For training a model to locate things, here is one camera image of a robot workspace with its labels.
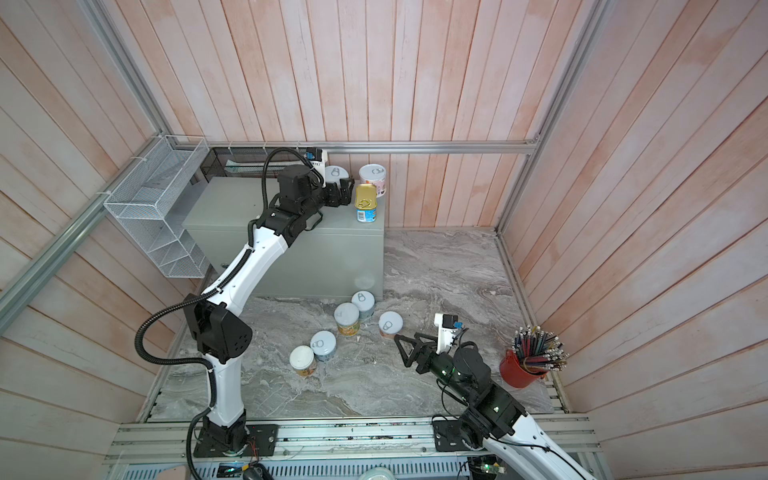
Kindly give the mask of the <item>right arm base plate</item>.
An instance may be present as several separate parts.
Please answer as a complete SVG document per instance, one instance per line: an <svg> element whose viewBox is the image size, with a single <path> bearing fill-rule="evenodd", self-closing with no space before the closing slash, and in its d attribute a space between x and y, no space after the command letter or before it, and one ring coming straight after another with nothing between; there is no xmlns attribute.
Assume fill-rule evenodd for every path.
<svg viewBox="0 0 768 480"><path fill-rule="evenodd" d="M514 420L492 422L477 418L448 419L433 416L430 419L433 440L438 452L487 451L484 442L510 434Z"/></svg>

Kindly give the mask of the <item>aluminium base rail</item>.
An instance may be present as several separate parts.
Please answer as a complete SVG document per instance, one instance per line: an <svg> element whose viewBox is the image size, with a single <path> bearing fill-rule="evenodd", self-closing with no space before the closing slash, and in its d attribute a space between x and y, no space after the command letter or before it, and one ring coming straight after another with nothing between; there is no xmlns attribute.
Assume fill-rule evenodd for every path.
<svg viewBox="0 0 768 480"><path fill-rule="evenodd" d="M533 419L568 453L602 450L585 415L536 414ZM266 460L429 457L439 453L429 416L276 420L274 423L278 428L273 453L259 452ZM182 422L125 424L118 429L104 463L184 461L187 429L188 425Z"/></svg>

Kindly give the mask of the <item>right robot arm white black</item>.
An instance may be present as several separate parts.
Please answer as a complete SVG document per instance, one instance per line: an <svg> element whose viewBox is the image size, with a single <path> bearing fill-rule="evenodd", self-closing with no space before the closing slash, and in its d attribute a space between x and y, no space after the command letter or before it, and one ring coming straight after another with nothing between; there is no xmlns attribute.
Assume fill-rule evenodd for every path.
<svg viewBox="0 0 768 480"><path fill-rule="evenodd" d="M397 334L394 342L405 367L433 374L438 387L465 406L455 421L461 444L494 454L524 479L594 477L492 379L474 343L453 341L442 351L436 337L422 333L413 338Z"/></svg>

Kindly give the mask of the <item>blue labelled can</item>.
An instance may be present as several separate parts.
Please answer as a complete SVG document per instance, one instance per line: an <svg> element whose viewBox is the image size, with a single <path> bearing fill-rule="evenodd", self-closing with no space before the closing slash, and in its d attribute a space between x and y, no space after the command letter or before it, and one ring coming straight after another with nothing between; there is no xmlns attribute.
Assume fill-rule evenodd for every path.
<svg viewBox="0 0 768 480"><path fill-rule="evenodd" d="M327 330L318 331L310 341L310 347L313 350L318 361L327 362L336 353L337 340L334 333Z"/></svg>

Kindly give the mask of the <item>teal labelled can near cabinet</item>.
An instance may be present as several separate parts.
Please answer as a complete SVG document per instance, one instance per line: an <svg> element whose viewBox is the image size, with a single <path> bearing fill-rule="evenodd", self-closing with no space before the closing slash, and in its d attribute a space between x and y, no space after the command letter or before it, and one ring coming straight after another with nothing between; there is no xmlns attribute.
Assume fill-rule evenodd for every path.
<svg viewBox="0 0 768 480"><path fill-rule="evenodd" d="M366 321L371 318L375 310L375 297L369 291L358 291L351 297L351 302L358 308L359 319Z"/></svg>

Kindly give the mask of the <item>pink can front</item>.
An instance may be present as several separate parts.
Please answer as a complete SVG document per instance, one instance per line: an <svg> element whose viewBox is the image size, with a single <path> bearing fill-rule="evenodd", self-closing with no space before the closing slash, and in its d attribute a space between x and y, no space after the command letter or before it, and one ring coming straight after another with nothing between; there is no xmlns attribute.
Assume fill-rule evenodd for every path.
<svg viewBox="0 0 768 480"><path fill-rule="evenodd" d="M359 169L358 173L362 183L371 184L375 187L377 197L386 194L387 171L383 165L366 164Z"/></svg>

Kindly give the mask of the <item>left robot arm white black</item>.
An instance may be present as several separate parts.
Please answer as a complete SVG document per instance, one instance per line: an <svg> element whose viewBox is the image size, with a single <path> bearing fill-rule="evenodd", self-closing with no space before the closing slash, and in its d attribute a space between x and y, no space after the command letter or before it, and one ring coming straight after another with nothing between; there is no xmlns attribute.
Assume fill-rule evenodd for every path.
<svg viewBox="0 0 768 480"><path fill-rule="evenodd" d="M153 314L137 330L134 347L145 361L164 366L199 364L208 375L206 410L192 424L201 429L199 444L234 455L245 449L249 432L241 395L242 355L253 336L240 319L248 297L266 272L295 242L313 230L324 207L346 206L354 182L333 180L326 172L327 153L318 147L303 152L281 147L271 151L267 163L279 154L297 159L277 174L279 191L264 196L263 210L247 225L247 241L224 273L202 294L189 295L179 304ZM149 353L144 336L162 317L181 310L198 347L198 356L160 358Z"/></svg>

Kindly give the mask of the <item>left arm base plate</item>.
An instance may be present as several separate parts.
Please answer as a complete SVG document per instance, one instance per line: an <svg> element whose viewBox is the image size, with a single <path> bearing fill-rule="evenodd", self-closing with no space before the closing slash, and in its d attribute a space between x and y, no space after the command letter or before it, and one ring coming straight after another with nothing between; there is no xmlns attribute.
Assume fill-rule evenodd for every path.
<svg viewBox="0 0 768 480"><path fill-rule="evenodd" d="M259 456L274 454L277 424L236 424L228 428L205 423L196 443L195 458Z"/></svg>

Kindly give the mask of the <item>red pencil holder cup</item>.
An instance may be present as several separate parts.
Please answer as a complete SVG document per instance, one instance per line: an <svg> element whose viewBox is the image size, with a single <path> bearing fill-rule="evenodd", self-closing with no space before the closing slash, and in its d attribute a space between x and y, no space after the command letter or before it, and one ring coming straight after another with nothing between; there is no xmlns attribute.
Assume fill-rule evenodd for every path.
<svg viewBox="0 0 768 480"><path fill-rule="evenodd" d="M539 326L518 329L499 365L501 378L523 389L548 373L562 371L570 355L557 334Z"/></svg>

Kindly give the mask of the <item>pink labelled can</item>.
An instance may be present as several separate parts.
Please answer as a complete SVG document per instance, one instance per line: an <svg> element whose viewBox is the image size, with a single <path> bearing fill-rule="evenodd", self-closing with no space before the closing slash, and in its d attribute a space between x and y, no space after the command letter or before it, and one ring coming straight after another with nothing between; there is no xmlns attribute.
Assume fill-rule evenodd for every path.
<svg viewBox="0 0 768 480"><path fill-rule="evenodd" d="M348 182L349 180L349 173L343 167L328 165L324 169L325 185L336 185L338 188L341 188L342 184L344 182Z"/></svg>

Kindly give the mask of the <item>gold rectangular sardine tin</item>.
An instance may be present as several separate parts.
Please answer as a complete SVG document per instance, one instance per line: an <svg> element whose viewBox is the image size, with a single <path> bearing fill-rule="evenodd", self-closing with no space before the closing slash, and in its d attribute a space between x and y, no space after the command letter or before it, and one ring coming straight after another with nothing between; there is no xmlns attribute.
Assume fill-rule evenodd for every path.
<svg viewBox="0 0 768 480"><path fill-rule="evenodd" d="M372 184L361 184L355 190L356 219L361 223L373 223L377 218L377 188Z"/></svg>

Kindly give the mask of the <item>yellow can plastic lid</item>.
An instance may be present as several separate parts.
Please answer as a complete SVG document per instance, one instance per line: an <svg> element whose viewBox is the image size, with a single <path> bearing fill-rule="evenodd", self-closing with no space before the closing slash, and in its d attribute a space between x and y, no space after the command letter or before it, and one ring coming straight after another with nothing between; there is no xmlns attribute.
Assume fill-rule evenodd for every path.
<svg viewBox="0 0 768 480"><path fill-rule="evenodd" d="M334 311L338 332L344 336L357 335L360 328L360 311L351 302L338 305Z"/></svg>

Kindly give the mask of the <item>orange labelled can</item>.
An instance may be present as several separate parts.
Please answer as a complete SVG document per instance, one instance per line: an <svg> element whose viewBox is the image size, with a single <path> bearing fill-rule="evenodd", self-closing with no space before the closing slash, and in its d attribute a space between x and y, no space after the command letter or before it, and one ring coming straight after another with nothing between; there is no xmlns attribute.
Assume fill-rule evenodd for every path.
<svg viewBox="0 0 768 480"><path fill-rule="evenodd" d="M404 320L400 314L394 311L386 311L381 314L378 327L382 337L393 339L399 334L404 325Z"/></svg>

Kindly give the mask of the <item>amber jar white lid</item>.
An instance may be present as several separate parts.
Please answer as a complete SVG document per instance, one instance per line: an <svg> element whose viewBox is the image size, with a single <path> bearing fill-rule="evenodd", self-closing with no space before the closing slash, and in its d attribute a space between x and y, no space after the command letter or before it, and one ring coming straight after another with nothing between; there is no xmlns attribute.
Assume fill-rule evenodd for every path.
<svg viewBox="0 0 768 480"><path fill-rule="evenodd" d="M294 348L290 354L289 363L301 377L312 375L317 367L314 351L307 345Z"/></svg>

